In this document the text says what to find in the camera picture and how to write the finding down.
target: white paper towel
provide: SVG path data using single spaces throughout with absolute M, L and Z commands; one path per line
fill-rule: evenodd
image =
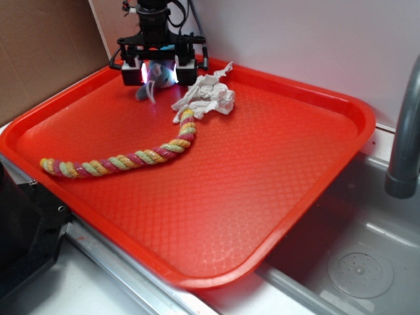
M 225 77 L 230 70 L 232 62 L 223 70 L 215 71 L 213 75 L 199 76 L 197 81 L 188 87 L 184 97 L 172 105 L 172 108 L 178 111 L 173 122 L 179 123 L 179 117 L 186 109 L 191 109 L 197 119 L 203 118 L 203 115 L 211 110 L 229 114 L 234 107 L 235 92 L 220 83 L 219 79 Z

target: white wall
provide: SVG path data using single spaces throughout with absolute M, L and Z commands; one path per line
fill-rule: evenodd
M 420 1 L 193 1 L 210 56 L 355 96 L 396 126 L 420 54 Z

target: black machine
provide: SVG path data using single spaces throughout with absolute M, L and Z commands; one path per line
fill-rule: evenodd
M 57 260 L 70 211 L 38 182 L 17 185 L 0 163 L 0 304 Z
M 179 24 L 174 24 L 169 16 L 171 11 L 168 3 L 176 5 L 183 15 Z M 140 31 L 131 37 L 117 40 L 118 50 L 110 60 L 111 69 L 121 70 L 125 85 L 143 85 L 141 67 L 145 60 L 174 60 L 178 84 L 192 85 L 197 79 L 198 69 L 208 69 L 209 60 L 205 38 L 197 17 L 192 0 L 188 0 L 187 9 L 179 0 L 137 0 L 136 7 L 129 5 L 129 0 L 124 0 L 123 11 L 136 12 L 140 20 Z M 190 9 L 196 19 L 200 35 L 194 36 L 181 34 Z M 178 28 L 178 34 L 169 30 L 169 23 Z M 194 44 L 203 45 L 203 62 L 198 63 Z M 121 52 L 123 64 L 116 64 L 115 57 Z

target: sink basin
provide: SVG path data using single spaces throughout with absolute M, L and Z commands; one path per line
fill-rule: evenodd
M 386 170 L 357 155 L 267 264 L 337 312 L 420 314 L 420 190 L 388 196 Z

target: black cable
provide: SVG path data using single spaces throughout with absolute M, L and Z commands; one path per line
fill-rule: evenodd
M 120 51 L 121 51 L 121 47 L 118 47 L 118 49 L 112 55 L 112 57 L 110 59 L 110 68 L 111 69 L 114 69 L 114 70 L 121 70 L 122 69 L 122 65 L 121 64 L 116 64 L 115 63 L 117 53 L 120 52 Z
M 191 7 L 192 15 L 194 15 L 194 19 L 196 20 L 198 30 L 199 30 L 199 35 L 204 37 L 203 28 L 201 26 L 200 20 L 199 20 L 198 15 L 197 15 L 196 8 L 194 7 L 194 4 L 193 4 L 192 0 L 188 0 L 188 6 Z
M 194 19 L 196 20 L 200 36 L 204 37 L 203 27 L 201 26 L 201 22 L 198 18 L 198 14 L 197 14 L 196 8 L 194 7 L 194 4 L 193 4 L 192 0 L 188 0 L 188 6 L 191 7 L 191 12 L 192 12 L 192 15 L 194 16 Z M 207 51 L 207 45 L 206 44 L 203 44 L 203 65 L 202 65 L 202 68 L 206 71 L 209 68 L 209 53 Z
M 178 24 L 174 24 L 169 17 L 168 17 L 168 21 L 169 21 L 169 23 L 171 23 L 171 25 L 174 28 L 179 28 L 179 33 L 180 33 L 183 25 L 185 24 L 185 22 L 188 19 L 188 15 L 190 14 L 190 6 L 188 6 L 187 11 L 185 11 L 184 6 L 178 0 L 172 0 L 171 2 L 174 3 L 180 9 L 183 18 L 182 18 L 182 21 Z
M 178 35 L 182 35 L 182 27 L 184 26 L 184 24 L 186 23 L 186 21 L 187 21 L 187 19 L 188 19 L 188 17 L 190 16 L 190 4 L 189 4 L 189 2 L 187 2 L 187 6 L 186 6 L 186 16 L 185 16 L 185 19 L 182 21 L 182 23 L 181 23 L 181 26 L 180 26 L 180 28 L 179 28 L 179 31 L 178 31 Z

